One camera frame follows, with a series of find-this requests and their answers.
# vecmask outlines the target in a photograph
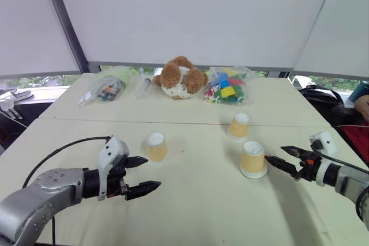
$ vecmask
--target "bag of colorful blocks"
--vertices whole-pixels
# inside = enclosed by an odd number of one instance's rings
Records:
[[[244,103],[246,84],[252,78],[255,74],[246,67],[211,67],[204,99],[209,103]]]

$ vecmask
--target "white table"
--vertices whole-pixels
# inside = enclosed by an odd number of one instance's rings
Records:
[[[168,160],[129,169],[131,186],[162,181],[151,194],[126,202],[117,196],[83,200],[56,216],[57,242],[68,245],[367,245],[369,233],[355,206],[331,187],[294,181],[268,166],[261,179],[239,172],[243,142],[225,134],[226,126],[209,124],[128,123],[38,119],[0,157],[0,199],[21,187],[43,157],[76,139],[117,135],[132,156],[145,155],[145,138],[165,134]],[[363,162],[332,129],[326,127],[251,126],[249,140],[264,144],[267,154],[298,165],[282,145],[309,148],[308,136],[328,130],[338,158]],[[38,171],[51,168],[96,168],[103,142],[72,146]],[[40,236],[51,241],[51,224]]]
[[[283,78],[259,78],[248,83],[250,101],[233,106],[205,103],[198,97],[173,100],[161,88],[152,87],[147,99],[137,100],[134,92],[142,76],[132,78],[122,95],[110,103],[90,103],[78,109],[78,99],[88,91],[94,74],[83,74],[40,118],[229,124],[237,112],[251,116],[259,126],[329,127],[329,123]]]

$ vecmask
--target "stuffed toy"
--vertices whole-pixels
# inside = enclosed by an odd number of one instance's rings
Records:
[[[208,76],[186,57],[179,56],[170,60],[153,82],[173,99],[185,99],[194,96],[206,85]]]

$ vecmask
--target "plastic bag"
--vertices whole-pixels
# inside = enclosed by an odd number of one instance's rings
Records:
[[[87,92],[80,97],[78,107],[100,100],[114,101],[126,89],[131,79],[131,71],[126,66],[115,66],[98,73]]]
[[[256,75],[243,66],[211,67],[204,100],[209,103],[241,104],[247,100],[246,84]]]

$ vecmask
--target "paper cup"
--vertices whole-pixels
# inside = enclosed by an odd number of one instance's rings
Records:
[[[167,156],[167,144],[160,132],[148,136],[148,158],[152,162],[162,163]]]
[[[236,141],[242,141],[247,136],[249,125],[250,117],[248,115],[242,112],[236,113],[227,134]]]
[[[266,174],[265,151],[261,143],[249,141],[243,145],[241,173],[246,177],[257,179]]]

